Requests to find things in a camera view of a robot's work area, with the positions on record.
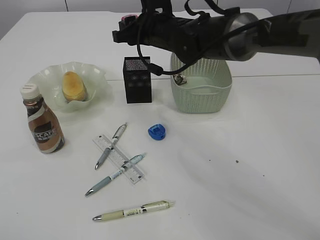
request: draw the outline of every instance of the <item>bread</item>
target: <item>bread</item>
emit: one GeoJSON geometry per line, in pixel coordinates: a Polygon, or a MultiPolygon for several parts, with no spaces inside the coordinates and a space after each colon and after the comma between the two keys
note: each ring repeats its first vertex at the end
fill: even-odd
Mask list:
{"type": "Polygon", "coordinates": [[[62,92],[68,102],[73,100],[84,101],[88,95],[81,77],[72,71],[68,71],[63,75],[62,92]]]}

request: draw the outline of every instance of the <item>brown label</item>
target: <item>brown label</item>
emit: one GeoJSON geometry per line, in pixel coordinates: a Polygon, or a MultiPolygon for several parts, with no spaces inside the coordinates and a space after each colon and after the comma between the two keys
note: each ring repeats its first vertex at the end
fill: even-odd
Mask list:
{"type": "Polygon", "coordinates": [[[37,143],[43,144],[57,135],[56,129],[52,126],[51,121],[37,126],[32,133],[37,143]]]}
{"type": "Polygon", "coordinates": [[[64,135],[56,115],[46,103],[42,101],[39,106],[41,108],[34,112],[29,112],[31,108],[28,109],[29,128],[40,151],[52,153],[62,148],[65,142],[64,135]]]}

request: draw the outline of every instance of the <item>white bowl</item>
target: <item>white bowl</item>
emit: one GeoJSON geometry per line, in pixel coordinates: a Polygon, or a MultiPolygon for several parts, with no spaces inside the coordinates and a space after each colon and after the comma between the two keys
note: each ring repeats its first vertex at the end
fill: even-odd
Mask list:
{"type": "Polygon", "coordinates": [[[71,112],[87,107],[97,93],[99,86],[106,82],[106,72],[95,65],[76,61],[48,66],[30,78],[28,83],[37,84],[39,90],[52,110],[71,112]],[[88,97],[85,101],[67,102],[62,92],[62,81],[66,72],[78,74],[86,87],[88,97]]]}

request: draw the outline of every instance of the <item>transparent ruler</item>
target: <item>transparent ruler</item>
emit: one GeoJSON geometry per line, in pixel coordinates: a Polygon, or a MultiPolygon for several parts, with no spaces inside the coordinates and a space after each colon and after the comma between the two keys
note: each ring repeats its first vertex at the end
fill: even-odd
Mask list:
{"type": "MultiPolygon", "coordinates": [[[[93,139],[93,142],[101,149],[103,152],[106,148],[111,146],[111,140],[105,135],[101,134],[93,139]]],[[[107,160],[111,160],[114,166],[119,169],[125,162],[128,162],[131,158],[128,158],[117,146],[113,147],[113,150],[110,152],[107,160]]],[[[131,183],[136,184],[143,177],[143,173],[133,165],[127,171],[123,173],[131,183]]]]}

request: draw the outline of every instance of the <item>coffee bottle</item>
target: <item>coffee bottle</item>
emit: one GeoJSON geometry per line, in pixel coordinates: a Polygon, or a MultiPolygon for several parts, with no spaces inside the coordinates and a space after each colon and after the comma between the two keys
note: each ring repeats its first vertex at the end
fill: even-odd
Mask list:
{"type": "Polygon", "coordinates": [[[41,152],[59,150],[65,144],[59,121],[47,106],[36,84],[27,83],[20,89],[26,106],[29,129],[41,152]]]}

